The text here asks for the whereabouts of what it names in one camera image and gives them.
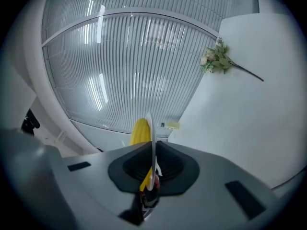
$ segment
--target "black rectangular slot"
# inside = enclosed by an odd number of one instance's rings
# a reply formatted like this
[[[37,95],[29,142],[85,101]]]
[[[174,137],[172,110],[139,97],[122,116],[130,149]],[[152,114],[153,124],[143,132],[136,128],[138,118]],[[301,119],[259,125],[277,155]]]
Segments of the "black rectangular slot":
[[[91,166],[91,164],[89,162],[81,162],[81,163],[76,163],[76,164],[72,164],[72,165],[68,165],[68,169],[70,171],[77,171],[83,168],[86,168],[88,166]]]
[[[229,182],[225,186],[249,219],[265,211],[265,207],[240,182]]]

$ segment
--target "white flower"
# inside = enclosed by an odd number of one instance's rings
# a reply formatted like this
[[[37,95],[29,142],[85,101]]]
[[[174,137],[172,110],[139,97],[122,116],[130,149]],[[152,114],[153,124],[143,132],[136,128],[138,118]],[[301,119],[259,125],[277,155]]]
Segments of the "white flower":
[[[206,56],[201,57],[200,65],[206,65],[206,63],[207,63],[207,57]]]
[[[207,51],[206,57],[209,61],[216,61],[214,53]]]

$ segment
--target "dark stem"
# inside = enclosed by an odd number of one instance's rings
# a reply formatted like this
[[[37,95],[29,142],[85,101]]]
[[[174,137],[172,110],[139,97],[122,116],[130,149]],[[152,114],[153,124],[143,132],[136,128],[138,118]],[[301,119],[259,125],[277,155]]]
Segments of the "dark stem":
[[[237,65],[237,64],[233,64],[233,66],[236,67],[236,68],[238,68],[238,69],[240,69],[240,70],[242,70],[242,71],[244,71],[244,72],[249,73],[250,75],[253,75],[255,78],[258,78],[259,80],[261,80],[262,82],[264,82],[264,80],[263,80],[261,77],[258,77],[256,74],[250,72],[249,70],[246,70],[245,68],[243,68],[243,67],[241,67],[241,66],[239,66],[239,65]]]

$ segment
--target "white table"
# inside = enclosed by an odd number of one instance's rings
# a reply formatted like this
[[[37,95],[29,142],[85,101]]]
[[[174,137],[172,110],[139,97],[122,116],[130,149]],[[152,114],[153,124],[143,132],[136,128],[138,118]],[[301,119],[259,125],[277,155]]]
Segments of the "white table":
[[[307,48],[294,21],[262,13],[222,21],[237,69],[206,73],[169,142],[233,161],[273,188],[306,165]]]

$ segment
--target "flower bouquet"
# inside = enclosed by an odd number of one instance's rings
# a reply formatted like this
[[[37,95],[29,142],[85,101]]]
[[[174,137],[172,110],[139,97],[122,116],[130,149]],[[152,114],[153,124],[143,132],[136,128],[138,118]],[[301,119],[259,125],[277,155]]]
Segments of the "flower bouquet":
[[[237,65],[235,62],[232,61],[231,58],[228,57],[227,53],[229,51],[229,47],[224,44],[223,40],[219,38],[217,40],[217,45],[215,49],[208,48],[207,53],[201,57],[201,70],[202,72],[215,72],[215,71],[223,71],[224,74],[232,67],[236,67],[248,74],[258,78],[261,81],[264,81],[259,76],[255,75],[254,73],[246,70],[245,68]]]

